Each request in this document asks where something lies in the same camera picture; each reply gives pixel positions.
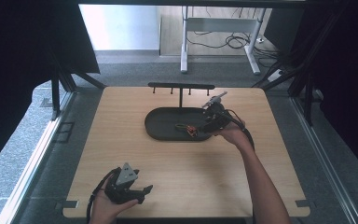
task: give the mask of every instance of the gray carpet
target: gray carpet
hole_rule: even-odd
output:
[[[252,75],[245,63],[190,63],[188,74],[181,74],[179,63],[102,63],[101,74],[91,75],[108,86],[146,86],[148,82],[214,84],[216,87],[250,87],[261,77]],[[79,77],[75,99],[65,112],[63,125],[71,133],[58,132],[26,194],[14,223],[85,223],[85,218],[66,218],[62,207],[81,157],[90,125],[102,91]],[[349,223],[324,170],[316,158],[296,117],[288,85],[283,83],[267,92],[268,101],[298,178],[308,199],[309,217],[293,217],[293,223]],[[317,103],[312,108],[314,128],[321,136],[337,172],[358,207],[358,161],[326,122]],[[163,219],[121,220],[119,223],[243,223],[243,219]]]

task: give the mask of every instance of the white panel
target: white panel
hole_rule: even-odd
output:
[[[158,7],[79,6],[94,50],[159,49]]]

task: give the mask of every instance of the light wood tabletop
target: light wood tabletop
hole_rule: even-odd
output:
[[[246,122],[255,151],[291,217],[305,217],[309,207],[265,93],[260,89],[184,90],[183,107],[200,108],[212,96],[227,94],[222,104]],[[179,105],[179,90],[108,87],[89,131],[64,208],[66,217],[85,217],[89,197],[112,169],[128,162],[139,169],[131,189],[153,185],[143,204],[119,217],[250,217],[252,202],[239,151],[221,136],[200,142],[159,141],[145,129],[145,117],[157,107]]]

